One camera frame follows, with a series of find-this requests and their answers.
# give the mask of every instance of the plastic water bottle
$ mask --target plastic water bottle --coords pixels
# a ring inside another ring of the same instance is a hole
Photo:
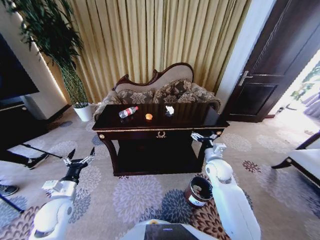
[[[119,112],[119,116],[120,118],[124,119],[125,117],[128,117],[131,114],[134,114],[137,110],[138,110],[137,106],[132,106],[127,108],[126,110]]]

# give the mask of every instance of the table drawer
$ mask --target table drawer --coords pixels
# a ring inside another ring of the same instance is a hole
[[[223,128],[217,129],[164,129],[164,130],[131,130],[131,131],[108,131],[97,132],[101,139],[129,140],[129,139],[187,139],[192,132],[209,137],[211,134],[221,135]]]
[[[166,139],[166,138],[188,138],[192,130],[137,130],[137,131],[114,131],[98,132],[99,137],[103,135],[109,140],[125,139]]]

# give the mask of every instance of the sofa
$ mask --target sofa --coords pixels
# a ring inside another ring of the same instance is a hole
[[[309,180],[320,187],[320,131],[308,138],[295,150],[288,153],[288,157],[273,169],[289,166],[296,167]]]
[[[175,63],[162,72],[153,70],[147,83],[135,83],[126,74],[99,104],[93,119],[98,120],[106,105],[209,103],[218,112],[221,101],[213,92],[195,84],[194,71],[185,62]]]

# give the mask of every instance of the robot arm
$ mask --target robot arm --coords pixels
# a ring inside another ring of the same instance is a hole
[[[237,185],[232,167],[223,160],[226,145],[213,143],[217,136],[191,137],[205,144],[205,171],[212,183],[212,195],[225,232],[232,240],[260,240],[261,231],[244,191]]]
[[[76,187],[79,183],[80,172],[94,160],[95,148],[89,156],[83,159],[72,159],[75,150],[63,159],[68,171],[60,181],[46,181],[43,189],[51,193],[49,201],[34,217],[34,227],[29,240],[63,240],[68,221],[74,212],[73,202],[76,197]]]

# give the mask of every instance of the baseboard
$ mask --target baseboard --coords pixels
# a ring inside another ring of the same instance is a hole
[[[270,114],[270,115],[267,115],[265,119],[273,119],[275,116],[276,116],[275,114]]]
[[[61,114],[63,114],[68,108],[70,108],[71,105],[67,104],[63,108],[61,108],[59,111],[57,111],[55,114],[53,114],[51,117],[49,117],[46,120],[43,120],[45,124],[49,124],[54,122]]]

